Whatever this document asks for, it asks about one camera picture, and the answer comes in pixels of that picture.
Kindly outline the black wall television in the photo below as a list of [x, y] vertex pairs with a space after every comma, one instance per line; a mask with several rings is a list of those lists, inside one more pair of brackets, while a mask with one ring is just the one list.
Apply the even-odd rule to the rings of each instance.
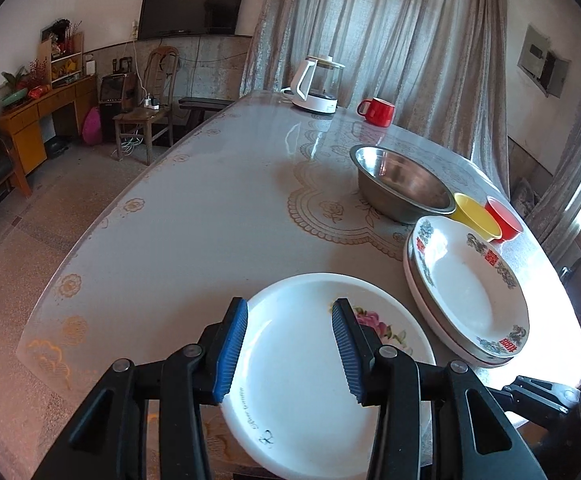
[[142, 0], [138, 40], [235, 34], [242, 0]]

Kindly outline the pink bag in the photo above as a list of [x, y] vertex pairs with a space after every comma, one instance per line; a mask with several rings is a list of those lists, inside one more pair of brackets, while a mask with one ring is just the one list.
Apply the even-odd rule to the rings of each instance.
[[86, 114], [82, 126], [82, 140], [86, 145], [93, 146], [103, 142], [102, 122], [100, 121], [100, 109], [93, 107]]

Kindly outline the orange wooden cabinet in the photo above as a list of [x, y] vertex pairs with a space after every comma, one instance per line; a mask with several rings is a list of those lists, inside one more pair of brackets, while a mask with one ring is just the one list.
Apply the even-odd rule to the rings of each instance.
[[96, 106], [97, 79], [92, 75], [2, 112], [0, 133], [13, 144], [15, 159], [14, 174], [8, 182], [25, 196], [31, 195], [26, 177], [48, 158], [42, 139], [42, 118], [53, 118], [59, 139], [71, 142], [81, 136], [86, 115]]

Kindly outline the large purple floral plate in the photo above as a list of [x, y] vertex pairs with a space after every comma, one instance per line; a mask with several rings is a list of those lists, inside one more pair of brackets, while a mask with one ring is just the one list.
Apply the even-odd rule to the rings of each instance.
[[405, 246], [403, 246], [402, 262], [403, 269], [405, 269], [405, 279], [421, 315], [423, 315], [428, 327], [448, 349], [455, 352], [471, 367], [499, 367], [511, 361], [512, 358], [489, 356], [462, 336], [443, 316], [432, 297], [428, 295], [422, 280], [417, 276], [417, 272], [415, 272], [411, 234], [408, 235]]

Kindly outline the wooden chair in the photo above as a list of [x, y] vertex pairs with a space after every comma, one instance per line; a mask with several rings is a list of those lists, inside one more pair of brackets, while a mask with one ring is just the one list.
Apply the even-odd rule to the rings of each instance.
[[162, 136], [173, 141], [173, 92], [180, 69], [179, 50], [159, 46], [150, 51], [144, 75], [140, 78], [143, 99], [129, 112], [114, 117], [116, 155], [124, 157], [123, 140], [141, 139], [146, 151], [146, 165], [154, 161], [153, 144]]

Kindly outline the wooden shelf with items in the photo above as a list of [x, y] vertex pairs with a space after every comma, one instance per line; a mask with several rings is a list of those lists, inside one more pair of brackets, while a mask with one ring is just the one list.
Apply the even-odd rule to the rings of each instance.
[[71, 84], [84, 74], [84, 33], [81, 23], [60, 18], [41, 32], [38, 61], [44, 68], [44, 81], [52, 88]]

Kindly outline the white plate red characters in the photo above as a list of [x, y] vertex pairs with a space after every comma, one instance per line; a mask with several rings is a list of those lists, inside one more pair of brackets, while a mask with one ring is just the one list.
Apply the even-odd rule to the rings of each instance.
[[487, 356], [517, 356], [530, 332], [528, 307], [496, 249], [465, 224], [441, 216], [417, 220], [411, 240], [417, 274], [443, 318]]

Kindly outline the red plastic bowl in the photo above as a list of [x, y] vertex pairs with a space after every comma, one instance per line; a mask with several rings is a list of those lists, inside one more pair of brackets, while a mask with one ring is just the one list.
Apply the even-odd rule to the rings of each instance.
[[517, 237], [524, 231], [522, 223], [519, 222], [515, 214], [496, 198], [488, 196], [485, 209], [500, 227], [501, 236], [498, 238], [499, 243], [513, 240], [514, 237]]

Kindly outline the stainless steel basin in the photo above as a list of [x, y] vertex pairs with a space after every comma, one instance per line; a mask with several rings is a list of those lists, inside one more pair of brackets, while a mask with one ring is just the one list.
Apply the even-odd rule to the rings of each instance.
[[424, 216], [450, 216], [455, 196], [432, 171], [398, 152], [369, 144], [350, 148], [359, 190], [370, 206], [407, 226]]

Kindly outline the lace tablecloth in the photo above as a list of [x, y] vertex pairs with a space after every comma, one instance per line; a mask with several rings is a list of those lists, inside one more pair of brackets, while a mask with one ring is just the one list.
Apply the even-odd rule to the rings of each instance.
[[390, 148], [419, 162], [453, 192], [485, 196], [481, 176], [463, 157], [423, 136], [392, 126], [374, 127], [343, 112], [304, 114], [288, 133], [294, 145], [297, 182], [287, 199], [289, 217], [306, 233], [337, 245], [369, 245], [399, 260], [411, 226], [383, 216], [359, 191], [357, 168], [349, 156], [357, 144]]

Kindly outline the red mug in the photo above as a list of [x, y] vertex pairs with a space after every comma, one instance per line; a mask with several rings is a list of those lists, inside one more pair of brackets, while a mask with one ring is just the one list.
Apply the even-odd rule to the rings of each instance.
[[373, 126], [387, 128], [393, 122], [395, 109], [393, 103], [379, 98], [364, 99], [357, 107], [357, 114]]

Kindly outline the white glass electric kettle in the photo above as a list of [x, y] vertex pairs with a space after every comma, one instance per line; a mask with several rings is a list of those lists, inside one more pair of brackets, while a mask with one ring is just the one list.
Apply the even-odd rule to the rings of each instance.
[[338, 92], [345, 65], [330, 55], [325, 58], [307, 55], [299, 64], [290, 86], [281, 93], [303, 110], [320, 115], [336, 112]]

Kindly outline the wall electrical box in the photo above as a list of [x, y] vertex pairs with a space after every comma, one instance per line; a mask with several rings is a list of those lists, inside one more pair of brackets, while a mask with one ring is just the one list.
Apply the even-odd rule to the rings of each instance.
[[571, 61], [551, 49], [551, 41], [528, 25], [517, 67], [545, 96], [560, 99]]

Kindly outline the yellow plastic bowl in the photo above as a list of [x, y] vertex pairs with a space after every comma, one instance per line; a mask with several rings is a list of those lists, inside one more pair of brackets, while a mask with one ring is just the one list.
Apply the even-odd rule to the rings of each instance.
[[455, 212], [450, 214], [452, 220], [461, 222], [477, 232], [487, 242], [499, 240], [502, 230], [495, 218], [480, 203], [463, 193], [453, 194]]

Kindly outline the plain white plate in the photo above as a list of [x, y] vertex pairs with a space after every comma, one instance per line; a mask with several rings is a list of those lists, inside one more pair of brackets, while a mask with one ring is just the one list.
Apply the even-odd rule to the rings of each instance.
[[332, 330], [339, 298], [351, 307], [411, 314], [377, 286], [333, 273], [285, 278], [248, 302], [246, 335], [221, 411], [248, 455], [284, 479], [367, 475], [379, 411], [349, 391]]

